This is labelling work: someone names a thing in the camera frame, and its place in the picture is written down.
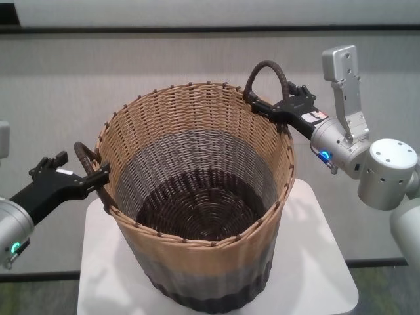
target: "basket rim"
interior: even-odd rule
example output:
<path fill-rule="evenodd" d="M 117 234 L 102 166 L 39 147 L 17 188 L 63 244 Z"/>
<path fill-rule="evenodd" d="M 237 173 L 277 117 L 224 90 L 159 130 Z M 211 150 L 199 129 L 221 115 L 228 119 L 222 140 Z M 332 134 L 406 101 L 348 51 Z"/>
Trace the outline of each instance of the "basket rim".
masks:
<path fill-rule="evenodd" d="M 205 83 L 192 83 L 189 82 L 188 84 L 184 85 L 171 85 L 170 87 L 166 87 L 164 89 L 160 90 L 153 90 L 152 92 L 144 95 L 144 96 L 138 96 L 138 98 L 131 102 L 130 104 L 125 104 L 122 108 L 120 108 L 118 111 L 114 112 L 112 116 L 109 118 L 107 122 L 105 122 L 104 127 L 99 133 L 98 140 L 95 144 L 95 152 L 99 152 L 99 147 L 102 142 L 103 136 L 106 133 L 108 127 L 112 123 L 112 120 L 117 116 L 120 111 L 126 109 L 126 107 L 134 104 L 138 99 L 142 97 L 147 97 L 150 95 L 158 95 L 159 93 L 164 93 L 165 91 L 168 91 L 170 89 L 177 89 L 182 87 L 199 87 L 202 85 L 219 85 L 223 89 L 228 89 L 231 91 L 235 91 L 237 93 L 240 93 L 243 95 L 243 90 L 240 86 L 233 86 L 230 85 L 227 82 L 224 83 L 212 83 L 210 81 L 207 81 Z M 214 249 L 214 248 L 222 248 L 227 247 L 233 243 L 238 243 L 240 241 L 246 240 L 248 237 L 253 235 L 254 233 L 257 233 L 259 230 L 264 228 L 265 225 L 268 224 L 269 221 L 274 219 L 276 217 L 276 214 L 281 212 L 284 207 L 284 204 L 287 200 L 287 197 L 289 196 L 289 193 L 293 187 L 293 184 L 295 182 L 295 151 L 293 149 L 293 139 L 291 136 L 291 133 L 287 126 L 281 129 L 279 133 L 285 133 L 287 137 L 287 141 L 289 143 L 288 150 L 290 151 L 290 155 L 287 154 L 287 158 L 290 162 L 290 168 L 289 168 L 289 174 L 288 174 L 288 182 L 284 185 L 282 189 L 282 193 L 280 194 L 279 198 L 276 200 L 276 202 L 273 203 L 273 205 L 267 210 L 267 212 L 257 221 L 255 221 L 250 227 L 248 227 L 245 231 L 243 231 L 241 234 L 238 234 L 237 236 L 230 236 L 229 238 L 225 238 L 220 241 L 207 241 L 207 240 L 189 240 L 182 238 L 180 236 L 176 236 L 173 234 L 163 234 L 161 232 L 158 232 L 157 230 L 154 230 L 153 228 L 149 228 L 147 226 L 144 226 L 132 218 L 128 217 L 124 213 L 122 213 L 117 207 L 110 205 L 108 209 L 109 214 L 113 216 L 113 218 L 117 221 L 118 225 L 122 224 L 124 227 L 133 230 L 135 232 L 141 233 L 143 236 L 146 236 L 148 238 L 155 239 L 159 242 L 167 242 L 167 243 L 173 243 L 181 247 L 195 247 L 195 248 L 207 248 L 207 249 Z M 95 171 L 97 171 L 100 168 L 100 163 L 97 160 L 92 160 L 91 165 Z"/>

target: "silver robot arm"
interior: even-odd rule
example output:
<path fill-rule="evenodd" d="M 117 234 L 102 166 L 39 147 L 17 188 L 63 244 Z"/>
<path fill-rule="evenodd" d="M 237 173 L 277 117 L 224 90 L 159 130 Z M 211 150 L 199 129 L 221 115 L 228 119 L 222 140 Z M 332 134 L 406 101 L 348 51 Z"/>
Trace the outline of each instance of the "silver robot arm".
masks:
<path fill-rule="evenodd" d="M 334 89 L 337 117 L 316 126 L 311 148 L 328 159 L 332 173 L 340 168 L 360 180 L 358 195 L 366 205 L 395 209 L 390 216 L 392 235 L 409 265 L 420 272 L 420 158 L 402 141 L 368 140 L 354 45 L 324 51 L 322 64 L 324 78 Z M 410 200 L 400 205 L 405 195 Z"/>

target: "green led light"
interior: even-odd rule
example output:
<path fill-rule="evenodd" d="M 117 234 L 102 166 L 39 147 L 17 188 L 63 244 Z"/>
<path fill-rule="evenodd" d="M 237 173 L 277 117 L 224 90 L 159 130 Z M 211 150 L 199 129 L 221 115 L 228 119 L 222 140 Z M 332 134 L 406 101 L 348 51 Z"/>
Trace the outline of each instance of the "green led light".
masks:
<path fill-rule="evenodd" d="M 12 245 L 12 250 L 11 250 L 12 254 L 14 254 L 14 252 L 19 248 L 19 246 L 20 246 L 20 243 L 18 241 Z"/>

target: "dark brown basket bottom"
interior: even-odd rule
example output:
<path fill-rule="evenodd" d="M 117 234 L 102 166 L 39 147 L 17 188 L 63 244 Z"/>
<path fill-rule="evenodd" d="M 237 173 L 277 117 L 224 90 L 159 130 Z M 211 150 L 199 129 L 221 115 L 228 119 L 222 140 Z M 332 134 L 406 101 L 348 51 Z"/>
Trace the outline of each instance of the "dark brown basket bottom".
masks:
<path fill-rule="evenodd" d="M 255 297 L 264 291 L 265 285 L 270 277 L 270 270 L 272 266 L 272 258 L 267 263 L 263 274 L 255 278 L 255 281 L 245 286 L 241 291 L 235 294 L 229 294 L 221 297 L 220 299 L 207 299 L 199 300 L 192 297 L 183 297 L 182 295 L 168 292 L 162 285 L 153 282 L 153 286 L 160 290 L 164 295 L 170 297 L 177 303 L 192 308 L 198 312 L 206 312 L 209 314 L 227 313 L 243 307 L 245 304 L 251 302 Z"/>
<path fill-rule="evenodd" d="M 266 210 L 239 177 L 217 169 L 193 170 L 160 184 L 144 200 L 136 221 L 164 234 L 219 241 L 241 234 Z"/>

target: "label sticker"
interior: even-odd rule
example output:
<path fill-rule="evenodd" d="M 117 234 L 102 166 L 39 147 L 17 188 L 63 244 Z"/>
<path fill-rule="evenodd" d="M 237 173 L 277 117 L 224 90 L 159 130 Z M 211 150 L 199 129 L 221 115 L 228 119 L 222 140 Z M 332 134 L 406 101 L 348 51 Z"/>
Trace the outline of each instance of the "label sticker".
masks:
<path fill-rule="evenodd" d="M 327 117 L 328 116 L 325 115 L 323 112 L 321 111 L 317 112 L 316 110 L 302 115 L 302 118 L 308 123 L 314 123 L 315 121 L 322 120 Z"/>
<path fill-rule="evenodd" d="M 73 175 L 72 171 L 67 171 L 66 169 L 56 169 L 55 171 L 66 175 Z"/>

